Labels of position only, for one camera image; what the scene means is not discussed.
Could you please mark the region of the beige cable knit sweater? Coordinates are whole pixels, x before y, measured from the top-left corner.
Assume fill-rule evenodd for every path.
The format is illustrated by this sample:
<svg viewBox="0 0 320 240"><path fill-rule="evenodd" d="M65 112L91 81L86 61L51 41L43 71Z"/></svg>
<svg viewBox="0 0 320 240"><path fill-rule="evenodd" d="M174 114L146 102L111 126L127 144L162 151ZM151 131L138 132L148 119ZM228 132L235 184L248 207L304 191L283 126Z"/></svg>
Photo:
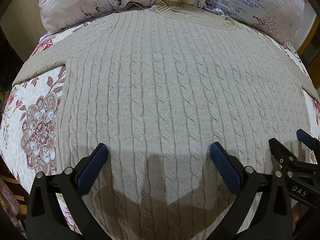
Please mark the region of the beige cable knit sweater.
<svg viewBox="0 0 320 240"><path fill-rule="evenodd" d="M277 138L308 160L311 80L268 37L226 16L159 1L102 17L25 62L15 83L65 65L58 168L110 149L84 201L113 239L203 239L234 202L208 148L258 172Z"/></svg>

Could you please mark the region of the right lavender print pillow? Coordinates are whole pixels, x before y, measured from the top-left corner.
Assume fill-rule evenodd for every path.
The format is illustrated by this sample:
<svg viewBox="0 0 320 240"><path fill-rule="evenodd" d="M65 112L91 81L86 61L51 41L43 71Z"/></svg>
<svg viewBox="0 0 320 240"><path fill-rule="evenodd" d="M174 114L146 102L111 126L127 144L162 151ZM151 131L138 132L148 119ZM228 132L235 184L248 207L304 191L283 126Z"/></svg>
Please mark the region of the right lavender print pillow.
<svg viewBox="0 0 320 240"><path fill-rule="evenodd" d="M204 9L253 26L278 42L294 37L303 21L304 0L206 0Z"/></svg>

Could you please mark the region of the wooden bed headboard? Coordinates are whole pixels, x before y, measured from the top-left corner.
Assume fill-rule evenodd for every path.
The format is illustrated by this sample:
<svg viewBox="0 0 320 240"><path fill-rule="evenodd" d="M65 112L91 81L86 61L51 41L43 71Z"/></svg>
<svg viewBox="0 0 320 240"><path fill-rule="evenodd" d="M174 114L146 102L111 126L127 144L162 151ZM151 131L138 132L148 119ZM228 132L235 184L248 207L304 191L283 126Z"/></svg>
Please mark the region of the wooden bed headboard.
<svg viewBox="0 0 320 240"><path fill-rule="evenodd" d="M308 75L316 89L319 89L319 51L320 51L320 34L319 34L319 17L316 16L315 21L298 49L298 55L306 68Z"/></svg>

